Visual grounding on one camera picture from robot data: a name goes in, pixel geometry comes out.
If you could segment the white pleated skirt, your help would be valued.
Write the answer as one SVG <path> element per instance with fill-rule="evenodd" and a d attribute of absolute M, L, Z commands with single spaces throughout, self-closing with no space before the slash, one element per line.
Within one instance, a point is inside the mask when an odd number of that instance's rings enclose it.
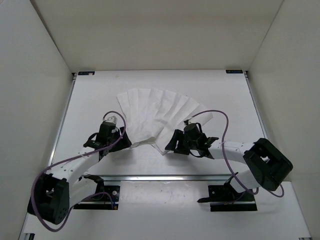
<path fill-rule="evenodd" d="M 184 121 L 205 125 L 213 118 L 210 112 L 192 117 L 207 108 L 191 97 L 169 90 L 132 88 L 116 96 L 126 120 L 126 133 L 131 147 L 151 145 L 161 155 L 168 151 L 175 130 L 182 130 Z"/>

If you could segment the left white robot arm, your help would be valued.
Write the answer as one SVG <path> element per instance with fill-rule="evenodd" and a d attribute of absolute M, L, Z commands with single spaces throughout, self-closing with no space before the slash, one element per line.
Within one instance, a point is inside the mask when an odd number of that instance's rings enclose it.
<path fill-rule="evenodd" d="M 99 131 L 89 136 L 76 159 L 55 163 L 41 173 L 32 185 L 27 212 L 58 225 L 82 199 L 104 196 L 103 179 L 87 171 L 108 153 L 131 146 L 124 129 L 117 127 L 115 116 L 103 120 Z"/>

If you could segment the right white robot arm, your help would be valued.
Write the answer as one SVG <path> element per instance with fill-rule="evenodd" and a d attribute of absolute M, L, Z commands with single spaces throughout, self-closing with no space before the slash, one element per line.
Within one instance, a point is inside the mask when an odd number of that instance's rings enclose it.
<path fill-rule="evenodd" d="M 182 155 L 197 152 L 197 158 L 223 159 L 228 168 L 231 168 L 231 161 L 247 165 L 248 169 L 243 172 L 229 170 L 231 177 L 224 184 L 224 195 L 229 200 L 258 188 L 274 192 L 293 170 L 288 158 L 266 138 L 249 143 L 225 141 L 206 136 L 198 122 L 184 123 L 183 130 L 174 131 L 165 146 L 166 151 Z"/>

